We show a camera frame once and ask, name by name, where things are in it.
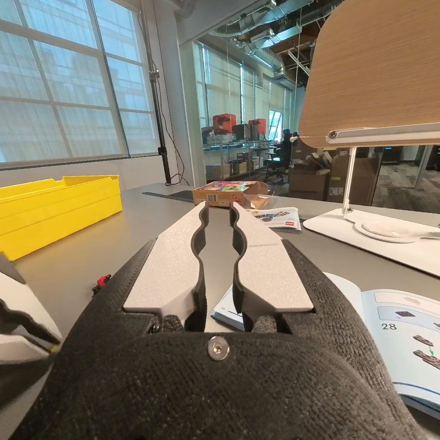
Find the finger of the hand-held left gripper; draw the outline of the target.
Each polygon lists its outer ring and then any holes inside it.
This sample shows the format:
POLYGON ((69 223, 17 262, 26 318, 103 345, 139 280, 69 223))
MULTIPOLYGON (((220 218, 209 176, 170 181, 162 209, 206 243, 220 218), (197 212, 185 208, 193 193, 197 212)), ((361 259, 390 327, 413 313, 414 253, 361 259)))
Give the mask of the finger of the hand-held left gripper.
POLYGON ((25 283, 0 275, 1 328, 46 345, 58 345, 62 335, 45 308, 25 283))
POLYGON ((1 365, 29 363, 48 358, 47 347, 57 344, 57 325, 32 320, 0 324, 1 365))

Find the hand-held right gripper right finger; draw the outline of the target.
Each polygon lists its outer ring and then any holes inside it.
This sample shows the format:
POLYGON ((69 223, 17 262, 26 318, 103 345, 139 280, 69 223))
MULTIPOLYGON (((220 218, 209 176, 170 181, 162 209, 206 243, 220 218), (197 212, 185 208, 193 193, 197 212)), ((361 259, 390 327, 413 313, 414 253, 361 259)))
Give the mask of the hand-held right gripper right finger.
POLYGON ((310 313, 313 303, 283 239, 234 202, 229 209, 232 245, 238 254, 233 269, 233 303, 245 332, 260 317, 275 324, 284 314, 310 313))

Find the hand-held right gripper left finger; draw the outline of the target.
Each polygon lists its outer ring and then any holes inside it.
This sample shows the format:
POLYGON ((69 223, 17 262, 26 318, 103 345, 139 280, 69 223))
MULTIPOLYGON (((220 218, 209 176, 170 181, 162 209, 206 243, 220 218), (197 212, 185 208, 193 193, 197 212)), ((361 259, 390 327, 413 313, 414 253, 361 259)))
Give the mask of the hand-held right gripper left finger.
POLYGON ((203 332, 207 299, 203 263, 209 223, 206 201, 158 235, 124 303, 124 311, 149 313, 161 321, 179 318, 184 329, 203 332))

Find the yellow plastic bin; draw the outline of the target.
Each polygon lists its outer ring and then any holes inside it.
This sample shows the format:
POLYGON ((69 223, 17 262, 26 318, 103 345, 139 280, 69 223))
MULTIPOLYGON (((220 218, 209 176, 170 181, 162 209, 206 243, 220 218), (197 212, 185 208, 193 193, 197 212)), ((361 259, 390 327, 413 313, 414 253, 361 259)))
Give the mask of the yellow plastic bin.
POLYGON ((65 176, 0 189, 0 250, 15 261, 122 211, 118 175, 65 176))

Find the small red black lego piece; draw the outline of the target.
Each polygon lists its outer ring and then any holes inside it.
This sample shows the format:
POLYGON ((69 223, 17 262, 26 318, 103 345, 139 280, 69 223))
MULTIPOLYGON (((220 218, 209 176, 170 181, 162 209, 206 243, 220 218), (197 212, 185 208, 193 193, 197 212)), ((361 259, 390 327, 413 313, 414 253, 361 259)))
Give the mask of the small red black lego piece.
POLYGON ((96 285, 92 288, 92 293, 93 295, 96 295, 106 284, 107 282, 112 278, 111 274, 108 275, 103 275, 102 277, 100 277, 97 282, 96 285))

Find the orange cardboard lego box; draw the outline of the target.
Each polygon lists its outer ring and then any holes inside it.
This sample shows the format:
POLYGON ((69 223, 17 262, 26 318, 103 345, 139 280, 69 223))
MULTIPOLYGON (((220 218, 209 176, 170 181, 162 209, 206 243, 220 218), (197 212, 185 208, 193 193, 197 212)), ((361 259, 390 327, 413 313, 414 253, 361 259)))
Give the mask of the orange cardboard lego box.
POLYGON ((214 181, 192 190, 193 202, 214 207, 230 207, 234 202, 245 209, 261 210, 273 196, 260 181, 214 181))

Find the closed instruction booklet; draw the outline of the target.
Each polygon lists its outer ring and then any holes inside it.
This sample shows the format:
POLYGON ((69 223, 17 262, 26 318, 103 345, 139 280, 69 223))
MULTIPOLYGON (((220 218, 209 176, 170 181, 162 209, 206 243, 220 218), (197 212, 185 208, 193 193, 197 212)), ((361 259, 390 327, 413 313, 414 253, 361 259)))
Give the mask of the closed instruction booklet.
POLYGON ((299 211, 296 207, 267 210, 246 209, 259 222, 267 227, 284 232, 301 232, 299 211))

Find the stack of cardboard boxes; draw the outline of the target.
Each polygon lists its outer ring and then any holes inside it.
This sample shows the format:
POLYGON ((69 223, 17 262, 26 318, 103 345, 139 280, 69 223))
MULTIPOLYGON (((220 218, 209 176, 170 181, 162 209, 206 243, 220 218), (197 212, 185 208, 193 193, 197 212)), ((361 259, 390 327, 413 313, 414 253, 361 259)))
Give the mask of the stack of cardboard boxes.
MULTIPOLYGON (((342 203, 353 148, 315 149, 301 140, 293 143, 288 170, 293 198, 342 203)), ((358 147, 349 201, 370 206, 377 185, 383 147, 358 147)))

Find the metal shelf rack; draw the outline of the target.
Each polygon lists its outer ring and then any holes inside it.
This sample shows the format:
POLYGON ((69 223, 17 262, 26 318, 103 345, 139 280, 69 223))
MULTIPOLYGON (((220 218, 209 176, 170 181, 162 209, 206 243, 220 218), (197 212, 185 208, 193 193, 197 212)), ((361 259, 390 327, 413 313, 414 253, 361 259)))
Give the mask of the metal shelf rack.
POLYGON ((201 136, 207 183, 250 177, 263 170, 275 150, 265 135, 257 140, 241 139, 234 133, 203 129, 201 136))

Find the open instruction booklet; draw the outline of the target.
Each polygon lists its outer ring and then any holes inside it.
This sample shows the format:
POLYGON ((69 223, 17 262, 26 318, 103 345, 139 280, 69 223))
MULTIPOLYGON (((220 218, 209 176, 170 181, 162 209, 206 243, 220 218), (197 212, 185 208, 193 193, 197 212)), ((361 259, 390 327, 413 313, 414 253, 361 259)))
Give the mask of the open instruction booklet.
POLYGON ((385 368, 404 404, 439 419, 439 302, 401 290, 361 291, 319 269, 300 279, 315 309, 284 315, 286 327, 326 343, 365 381, 385 368))

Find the black stand pole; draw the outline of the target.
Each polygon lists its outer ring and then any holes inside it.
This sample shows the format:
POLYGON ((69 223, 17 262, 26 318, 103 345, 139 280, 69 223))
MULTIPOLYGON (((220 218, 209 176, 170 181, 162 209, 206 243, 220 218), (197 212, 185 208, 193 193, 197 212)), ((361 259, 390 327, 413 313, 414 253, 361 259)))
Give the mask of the black stand pole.
POLYGON ((153 98, 153 105, 154 105, 154 113, 156 118, 156 124, 157 124, 157 132, 158 132, 158 139, 159 139, 159 147, 158 147, 158 155, 162 158, 162 165, 165 175, 165 184, 166 186, 172 185, 172 176, 170 173, 169 168, 169 162, 168 162, 168 151, 166 147, 165 142, 165 136, 164 136, 164 129, 163 129, 163 122, 162 122, 162 106, 161 101, 159 97, 159 71, 157 69, 157 65, 154 61, 152 52, 151 52, 151 44, 147 29, 147 23, 145 19, 145 8, 144 8, 144 1, 139 1, 139 10, 140 10, 140 17, 139 17, 139 24, 142 30, 143 35, 143 41, 146 47, 146 54, 148 59, 148 76, 149 81, 151 84, 151 91, 152 91, 152 98, 153 98))

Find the large grid window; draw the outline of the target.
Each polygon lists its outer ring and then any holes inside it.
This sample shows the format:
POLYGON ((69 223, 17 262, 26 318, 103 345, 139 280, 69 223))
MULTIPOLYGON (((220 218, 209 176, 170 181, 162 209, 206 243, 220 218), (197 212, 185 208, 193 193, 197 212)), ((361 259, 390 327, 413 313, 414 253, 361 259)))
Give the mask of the large grid window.
POLYGON ((157 156, 136 1, 0 2, 1 170, 157 156))

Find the wooden board on white stand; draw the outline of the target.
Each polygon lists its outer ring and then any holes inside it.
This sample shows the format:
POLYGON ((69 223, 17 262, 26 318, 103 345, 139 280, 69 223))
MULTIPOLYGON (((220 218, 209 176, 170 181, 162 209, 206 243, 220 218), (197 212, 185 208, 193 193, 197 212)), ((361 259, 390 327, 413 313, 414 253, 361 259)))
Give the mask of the wooden board on white stand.
POLYGON ((349 149, 343 207, 306 229, 439 278, 439 227, 355 210, 359 147, 439 145, 436 0, 343 1, 319 33, 299 135, 315 149, 349 149))

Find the dark flat base plate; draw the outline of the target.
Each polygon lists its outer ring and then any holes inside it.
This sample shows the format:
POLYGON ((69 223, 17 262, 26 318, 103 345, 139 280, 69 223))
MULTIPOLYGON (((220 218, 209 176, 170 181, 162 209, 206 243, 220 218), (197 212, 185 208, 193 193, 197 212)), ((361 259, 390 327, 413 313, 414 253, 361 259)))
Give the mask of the dark flat base plate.
POLYGON ((165 194, 159 194, 159 193, 155 193, 155 192, 143 192, 143 195, 147 195, 147 196, 153 196, 153 197, 158 197, 158 198, 165 198, 165 199, 170 199, 170 200, 175 200, 175 201, 183 201, 183 202, 188 202, 188 203, 194 203, 193 201, 193 194, 191 190, 183 190, 183 191, 179 191, 176 193, 172 193, 169 195, 165 195, 165 194))

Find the silver ventilation duct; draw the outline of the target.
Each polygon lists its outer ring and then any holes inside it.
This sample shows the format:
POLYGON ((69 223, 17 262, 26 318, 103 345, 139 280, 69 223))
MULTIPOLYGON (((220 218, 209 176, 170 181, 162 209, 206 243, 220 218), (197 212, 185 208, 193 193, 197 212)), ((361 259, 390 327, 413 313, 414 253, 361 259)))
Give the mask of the silver ventilation duct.
POLYGON ((212 29, 209 34, 230 41, 249 57, 267 66, 274 74, 284 74, 286 68, 282 56, 276 55, 272 48, 299 36, 303 28, 311 23, 313 16, 305 8, 292 9, 294 6, 288 1, 287 5, 279 5, 272 10, 268 7, 261 8, 234 22, 212 29))

